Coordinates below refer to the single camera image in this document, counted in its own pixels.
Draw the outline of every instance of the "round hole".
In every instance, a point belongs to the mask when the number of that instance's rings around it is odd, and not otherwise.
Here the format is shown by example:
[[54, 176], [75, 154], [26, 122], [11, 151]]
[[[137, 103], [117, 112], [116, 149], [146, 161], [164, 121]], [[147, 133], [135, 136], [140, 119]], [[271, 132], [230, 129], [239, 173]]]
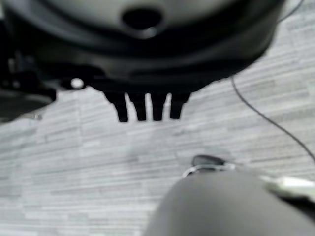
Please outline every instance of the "round hole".
[[147, 30], [157, 27], [162, 21], [162, 14], [154, 9], [134, 9], [123, 15], [123, 22], [134, 30]]

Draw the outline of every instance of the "floor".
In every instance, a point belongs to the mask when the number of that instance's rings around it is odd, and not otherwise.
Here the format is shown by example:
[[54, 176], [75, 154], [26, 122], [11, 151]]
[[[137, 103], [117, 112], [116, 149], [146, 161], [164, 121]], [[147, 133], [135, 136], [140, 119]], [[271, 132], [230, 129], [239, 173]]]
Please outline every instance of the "floor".
[[[268, 54], [236, 77], [246, 99], [313, 152], [314, 10], [306, 0]], [[315, 179], [305, 151], [249, 110], [229, 80], [195, 94], [181, 121], [166, 112], [162, 123], [118, 123], [92, 89], [61, 93], [42, 121], [0, 126], [0, 235], [139, 236], [200, 153]]]

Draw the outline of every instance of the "gray pant leg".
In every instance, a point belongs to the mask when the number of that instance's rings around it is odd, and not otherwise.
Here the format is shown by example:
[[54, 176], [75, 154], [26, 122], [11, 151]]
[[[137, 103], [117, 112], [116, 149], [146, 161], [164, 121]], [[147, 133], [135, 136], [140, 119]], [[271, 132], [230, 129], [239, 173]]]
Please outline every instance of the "gray pant leg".
[[236, 172], [195, 174], [179, 181], [144, 236], [314, 236], [309, 218]]

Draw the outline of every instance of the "black shoe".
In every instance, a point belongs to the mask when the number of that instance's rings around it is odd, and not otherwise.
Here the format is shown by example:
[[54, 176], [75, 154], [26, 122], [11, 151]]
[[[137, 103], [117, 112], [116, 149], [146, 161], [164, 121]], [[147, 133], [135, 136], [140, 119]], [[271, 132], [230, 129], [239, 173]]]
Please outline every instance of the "black shoe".
[[200, 165], [217, 165], [223, 166], [225, 165], [226, 161], [209, 155], [197, 155], [192, 159], [192, 166], [200, 166]]

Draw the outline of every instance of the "black cable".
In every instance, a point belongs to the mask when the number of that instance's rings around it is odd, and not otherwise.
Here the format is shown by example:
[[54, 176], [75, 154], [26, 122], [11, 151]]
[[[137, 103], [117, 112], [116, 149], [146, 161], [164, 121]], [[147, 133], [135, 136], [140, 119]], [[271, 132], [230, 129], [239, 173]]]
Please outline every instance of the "black cable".
[[[299, 4], [291, 11], [289, 12], [286, 16], [284, 16], [282, 19], [280, 19], [278, 21], [278, 24], [281, 23], [282, 21], [286, 20], [287, 18], [289, 18], [290, 16], [292, 16], [298, 9], [300, 9], [300, 7], [302, 6], [302, 4], [304, 3], [305, 0], [301, 0], [299, 2]], [[253, 105], [251, 105], [239, 92], [239, 90], [236, 87], [235, 84], [235, 79], [234, 76], [231, 77], [231, 81], [232, 81], [232, 85], [234, 88], [235, 93], [237, 94], [237, 96], [241, 99], [242, 102], [244, 102], [250, 109], [252, 109], [254, 112], [256, 112], [258, 115], [260, 115], [263, 119], [265, 119], [266, 121], [268, 121], [269, 123], [271, 123], [272, 125], [276, 126], [278, 129], [280, 129], [281, 131], [283, 131], [285, 134], [287, 134], [288, 136], [290, 136], [295, 142], [297, 142], [298, 145], [300, 145], [305, 151], [306, 153], [311, 157], [311, 159], [315, 162], [315, 156], [314, 154], [308, 149], [308, 147], [301, 141], [299, 140], [297, 137], [295, 137], [292, 133], [290, 133], [288, 130], [286, 130], [285, 128], [283, 128], [282, 126], [280, 126], [279, 124], [275, 123], [273, 120], [271, 120], [270, 118], [266, 117], [266, 115], [264, 115], [263, 113], [261, 113], [259, 110], [257, 110]]]
[[235, 93], [237, 94], [237, 96], [242, 100], [242, 102], [244, 102], [250, 109], [252, 109], [253, 111], [255, 111], [258, 115], [260, 115], [262, 118], [264, 118], [266, 121], [268, 121], [269, 123], [273, 124], [274, 126], [276, 126], [278, 129], [282, 130], [285, 134], [287, 134], [288, 136], [290, 136], [294, 141], [296, 141], [306, 152], [307, 154], [312, 158], [312, 160], [315, 162], [315, 156], [313, 155], [313, 153], [308, 149], [308, 147], [301, 141], [299, 140], [297, 137], [295, 137], [293, 134], [291, 134], [289, 131], [287, 131], [285, 128], [283, 128], [282, 126], [280, 126], [279, 124], [275, 123], [273, 120], [271, 120], [270, 118], [266, 117], [266, 115], [264, 115], [263, 113], [261, 113], [259, 110], [257, 110], [253, 105], [251, 105], [239, 92], [239, 90], [236, 87], [235, 84], [235, 79], [234, 76], [231, 77], [231, 82], [234, 88]]
[[281, 23], [282, 21], [285, 21], [287, 18], [292, 16], [298, 9], [300, 9], [300, 7], [304, 4], [304, 1], [305, 0], [300, 0], [299, 4], [297, 4], [295, 8], [293, 8], [286, 16], [284, 16], [278, 21], [278, 24]]

